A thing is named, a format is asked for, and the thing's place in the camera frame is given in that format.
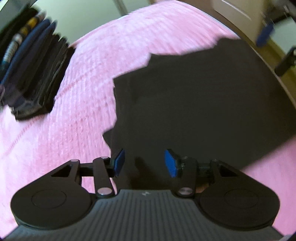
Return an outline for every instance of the striped garment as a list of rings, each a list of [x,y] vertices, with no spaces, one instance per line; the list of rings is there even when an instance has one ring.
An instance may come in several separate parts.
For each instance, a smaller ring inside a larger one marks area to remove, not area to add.
[[[26,36],[30,33],[30,31],[39,23],[41,22],[46,16],[46,12],[40,12],[35,17],[31,18],[25,26],[23,26],[18,33],[16,33],[10,44],[8,45],[8,48],[4,54],[2,63],[1,63],[1,73],[0,73],[0,80],[3,78],[5,72],[7,71],[7,68],[11,62],[11,59],[15,52],[17,51],[17,48],[21,45],[23,40],[26,38]]]

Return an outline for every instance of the stack of folded clothes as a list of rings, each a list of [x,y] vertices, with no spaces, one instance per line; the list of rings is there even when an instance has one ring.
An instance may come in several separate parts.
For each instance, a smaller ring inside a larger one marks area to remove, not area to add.
[[[45,17],[26,5],[0,32],[0,104],[16,120],[51,112],[74,53]]]
[[[243,40],[151,55],[114,79],[117,121],[103,137],[126,162],[119,189],[170,189],[164,151],[242,169],[296,134],[296,111],[277,77]]]

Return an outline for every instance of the ribbed gray surface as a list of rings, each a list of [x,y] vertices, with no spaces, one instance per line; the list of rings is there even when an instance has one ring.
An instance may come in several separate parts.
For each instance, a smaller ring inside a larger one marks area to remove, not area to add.
[[[97,201],[76,224],[54,231],[16,228],[5,241],[270,241],[282,236],[272,227],[232,231],[205,218],[192,200],[171,191],[121,190],[112,199]]]

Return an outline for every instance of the pink fabric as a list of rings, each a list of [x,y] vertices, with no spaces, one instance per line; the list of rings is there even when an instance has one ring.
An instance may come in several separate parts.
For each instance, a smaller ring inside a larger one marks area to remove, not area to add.
[[[204,12],[182,2],[164,1],[111,21],[76,41],[76,52],[50,114],[24,122],[16,122],[8,108],[0,114],[0,236],[16,227],[9,204],[18,189],[70,159],[90,162],[110,154],[102,133],[116,120],[114,77],[146,65],[150,53],[210,48],[221,37],[237,38]],[[280,196],[275,227],[284,234],[293,232],[292,223],[296,223],[292,214],[295,146],[292,140],[246,170]],[[83,186],[93,190],[90,181]]]

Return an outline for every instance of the white logo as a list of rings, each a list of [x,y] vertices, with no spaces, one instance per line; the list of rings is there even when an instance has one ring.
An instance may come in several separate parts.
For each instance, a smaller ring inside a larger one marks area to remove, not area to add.
[[[150,192],[147,192],[147,191],[146,191],[146,192],[142,192],[142,195],[143,195],[143,196],[148,196],[148,195],[150,195],[150,194],[151,194],[151,193],[150,193]]]

